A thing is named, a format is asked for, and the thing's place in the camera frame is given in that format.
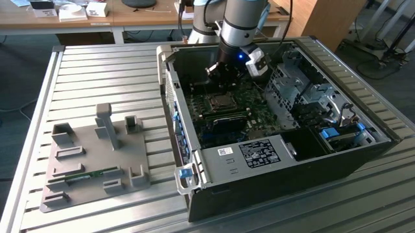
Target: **motherboard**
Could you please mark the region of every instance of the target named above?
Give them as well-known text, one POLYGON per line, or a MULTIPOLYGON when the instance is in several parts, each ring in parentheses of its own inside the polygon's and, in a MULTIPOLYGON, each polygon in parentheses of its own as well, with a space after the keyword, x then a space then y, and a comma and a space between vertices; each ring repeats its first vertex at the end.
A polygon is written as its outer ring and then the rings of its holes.
POLYGON ((263 138, 281 131, 263 87, 251 78, 243 78, 227 93, 208 91, 204 85, 191 89, 186 102, 203 149, 263 138))

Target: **robotic arm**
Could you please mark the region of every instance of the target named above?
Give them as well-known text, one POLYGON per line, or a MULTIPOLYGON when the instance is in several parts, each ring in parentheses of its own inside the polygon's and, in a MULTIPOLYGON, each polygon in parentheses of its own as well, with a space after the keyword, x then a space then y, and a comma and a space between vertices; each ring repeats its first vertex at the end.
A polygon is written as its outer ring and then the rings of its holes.
POLYGON ((224 88, 240 73, 252 77, 269 69, 265 53, 252 42, 257 28, 262 28, 270 12, 267 0, 195 1, 194 30, 190 43, 215 42, 219 36, 216 63, 207 68, 208 77, 224 88))

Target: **gray carpet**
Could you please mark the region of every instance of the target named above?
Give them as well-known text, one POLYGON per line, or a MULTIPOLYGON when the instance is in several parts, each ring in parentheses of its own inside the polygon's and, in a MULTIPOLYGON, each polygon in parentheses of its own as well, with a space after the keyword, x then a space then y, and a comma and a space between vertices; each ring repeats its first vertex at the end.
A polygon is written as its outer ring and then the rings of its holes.
MULTIPOLYGON (((358 23, 366 25, 374 11, 375 9, 363 10, 358 23)), ((374 32, 367 36, 367 40, 374 39, 375 31, 389 17, 390 13, 383 13, 374 27, 374 32)), ((397 24, 395 30, 390 32, 387 38, 393 39, 397 36, 405 23, 405 21, 401 21, 397 24)), ((155 31, 151 35, 150 31, 144 31, 131 36, 136 38, 138 42, 147 39, 147 42, 156 42, 166 41, 168 33, 170 31, 155 31)), ((414 38, 415 29, 413 28, 401 46, 406 47, 414 38)), ((59 45, 55 35, 15 35, 10 36, 6 43, 0 45, 0 109, 16 108, 38 98, 51 50, 55 45, 59 45)), ((346 47, 337 54, 353 69, 361 62, 373 59, 370 55, 354 47, 346 47)), ((394 69, 387 68, 379 73, 375 63, 363 66, 362 70, 377 77, 394 71, 394 69)), ((411 95, 413 90, 415 90, 414 73, 415 66, 410 62, 389 78, 379 81, 367 79, 367 82, 413 121, 415 121, 415 95, 411 95)), ((32 116, 34 108, 35 105, 31 105, 24 109, 30 116, 32 116)), ((0 120, 0 178, 8 178, 14 177, 30 122, 19 112, 0 113, 0 120)), ((0 182, 0 214, 10 185, 11 182, 0 182)))

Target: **slotted aluminum surface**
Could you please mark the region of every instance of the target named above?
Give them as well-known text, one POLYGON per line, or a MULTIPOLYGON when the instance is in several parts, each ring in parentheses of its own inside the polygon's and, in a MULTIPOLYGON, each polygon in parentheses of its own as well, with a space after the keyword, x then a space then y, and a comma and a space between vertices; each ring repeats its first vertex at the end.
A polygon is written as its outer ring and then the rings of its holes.
POLYGON ((8 223, 14 232, 76 233, 414 231, 414 124, 318 41, 301 40, 402 137, 402 143, 386 155, 365 164, 346 179, 231 214, 188 223, 186 202, 178 194, 172 175, 175 165, 160 93, 155 90, 159 44, 67 47, 56 55, 51 92, 28 157, 16 217, 4 221, 2 227, 8 223), (52 125, 63 121, 74 127, 94 124, 94 106, 99 102, 114 104, 114 120, 131 114, 144 119, 152 186, 44 214, 39 204, 52 125))

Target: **sticker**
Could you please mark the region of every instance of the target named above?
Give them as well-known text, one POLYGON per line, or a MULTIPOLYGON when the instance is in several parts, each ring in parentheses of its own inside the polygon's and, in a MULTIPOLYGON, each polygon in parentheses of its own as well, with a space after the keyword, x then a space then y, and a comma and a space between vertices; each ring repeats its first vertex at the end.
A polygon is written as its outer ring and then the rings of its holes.
POLYGON ((218 153, 219 153, 219 155, 222 156, 222 155, 226 155, 226 154, 232 154, 234 151, 232 151, 232 148, 228 147, 228 148, 222 148, 222 149, 219 149, 219 150, 218 150, 218 153))
POLYGON ((103 26, 103 25, 111 25, 111 23, 91 23, 91 26, 103 26))
POLYGON ((281 161, 269 139, 239 145, 250 168, 265 166, 281 161))

